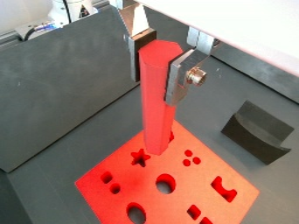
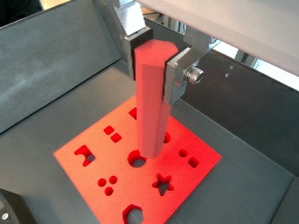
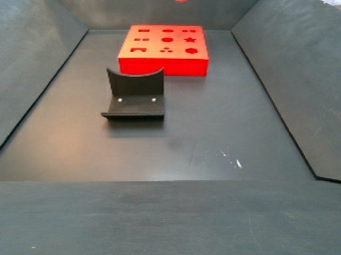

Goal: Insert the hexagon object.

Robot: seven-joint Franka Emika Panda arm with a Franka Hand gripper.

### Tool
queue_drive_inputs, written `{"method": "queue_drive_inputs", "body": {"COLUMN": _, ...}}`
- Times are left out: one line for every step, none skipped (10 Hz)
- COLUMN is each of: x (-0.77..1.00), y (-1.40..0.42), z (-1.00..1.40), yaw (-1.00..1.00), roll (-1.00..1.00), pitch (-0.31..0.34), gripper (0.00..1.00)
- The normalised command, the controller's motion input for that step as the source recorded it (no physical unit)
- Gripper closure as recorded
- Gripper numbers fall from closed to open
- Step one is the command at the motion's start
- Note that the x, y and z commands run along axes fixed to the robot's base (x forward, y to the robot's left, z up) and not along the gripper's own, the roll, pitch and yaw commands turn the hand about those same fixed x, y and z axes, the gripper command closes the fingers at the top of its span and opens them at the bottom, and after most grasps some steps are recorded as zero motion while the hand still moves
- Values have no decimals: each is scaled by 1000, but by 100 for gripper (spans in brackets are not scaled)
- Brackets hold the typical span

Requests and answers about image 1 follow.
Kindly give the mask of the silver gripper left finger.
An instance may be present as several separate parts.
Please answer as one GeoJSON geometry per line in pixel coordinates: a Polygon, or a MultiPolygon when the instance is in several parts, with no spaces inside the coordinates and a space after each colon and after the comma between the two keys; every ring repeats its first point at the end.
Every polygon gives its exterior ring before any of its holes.
{"type": "Polygon", "coordinates": [[[157,40],[157,30],[149,25],[146,8],[137,0],[110,0],[125,25],[125,39],[130,51],[131,79],[141,81],[139,50],[157,40]]]}

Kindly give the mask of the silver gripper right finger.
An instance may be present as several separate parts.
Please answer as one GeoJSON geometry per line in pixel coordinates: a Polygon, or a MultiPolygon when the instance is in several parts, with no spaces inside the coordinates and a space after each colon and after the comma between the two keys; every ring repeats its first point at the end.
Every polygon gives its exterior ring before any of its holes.
{"type": "Polygon", "coordinates": [[[201,86],[207,78],[202,69],[203,62],[221,45],[211,35],[190,27],[187,44],[191,49],[183,52],[170,63],[165,101],[175,106],[187,95],[191,84],[201,86]]]}

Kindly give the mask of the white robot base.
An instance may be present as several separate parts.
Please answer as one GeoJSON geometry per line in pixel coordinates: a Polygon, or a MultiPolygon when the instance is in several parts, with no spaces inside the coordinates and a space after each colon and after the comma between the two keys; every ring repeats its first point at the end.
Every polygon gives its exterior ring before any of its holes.
{"type": "Polygon", "coordinates": [[[69,25],[98,12],[93,0],[51,0],[49,17],[58,25],[69,25]]]}

